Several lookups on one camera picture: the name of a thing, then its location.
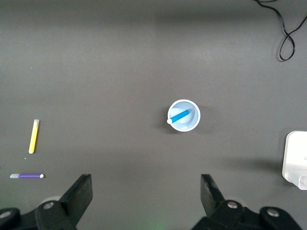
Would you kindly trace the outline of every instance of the screw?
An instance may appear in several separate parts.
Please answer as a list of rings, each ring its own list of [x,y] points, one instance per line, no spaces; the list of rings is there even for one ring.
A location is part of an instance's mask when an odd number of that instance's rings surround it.
[[[51,208],[52,206],[54,206],[54,203],[53,202],[50,202],[50,203],[47,203],[43,206],[43,209],[49,209]]]
[[[3,219],[3,218],[8,217],[11,213],[12,213],[11,211],[3,212],[3,213],[0,215],[0,219]]]
[[[229,201],[227,203],[227,206],[230,208],[238,208],[238,205],[236,204],[236,202],[233,202],[233,201]]]
[[[275,209],[268,209],[267,213],[271,216],[271,217],[279,217],[279,213],[278,211],[276,211]]]

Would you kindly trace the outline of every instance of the yellow marker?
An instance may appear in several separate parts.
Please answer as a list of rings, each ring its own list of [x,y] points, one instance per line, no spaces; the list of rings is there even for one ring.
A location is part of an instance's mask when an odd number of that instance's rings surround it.
[[[33,123],[33,129],[32,129],[32,135],[31,135],[31,141],[30,141],[30,147],[29,147],[30,154],[34,153],[37,131],[38,131],[38,123],[39,123],[39,120],[35,119]]]

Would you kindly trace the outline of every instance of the dark gray surface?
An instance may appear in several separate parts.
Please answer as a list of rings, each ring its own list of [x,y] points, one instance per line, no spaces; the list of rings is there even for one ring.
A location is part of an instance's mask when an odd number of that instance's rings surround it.
[[[291,30],[307,2],[274,6]],[[1,207],[25,213],[91,173],[80,230],[188,230],[210,173],[225,196],[307,229],[306,192],[281,176],[285,136],[307,130],[306,36],[281,63],[277,17],[251,0],[1,1]],[[189,133],[166,124],[182,98],[201,109]]]

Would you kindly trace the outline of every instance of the purple marker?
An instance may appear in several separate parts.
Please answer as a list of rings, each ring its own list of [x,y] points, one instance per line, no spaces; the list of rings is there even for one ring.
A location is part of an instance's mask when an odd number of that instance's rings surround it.
[[[18,178],[44,178],[43,174],[12,174],[10,178],[18,179]]]

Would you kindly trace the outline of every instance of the white cup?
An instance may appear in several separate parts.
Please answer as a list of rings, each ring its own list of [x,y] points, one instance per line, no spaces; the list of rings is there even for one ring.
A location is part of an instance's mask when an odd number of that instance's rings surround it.
[[[168,109],[167,118],[170,119],[185,110],[189,110],[188,115],[170,124],[175,130],[180,132],[191,131],[198,125],[201,119],[201,112],[198,106],[186,99],[175,101]]]

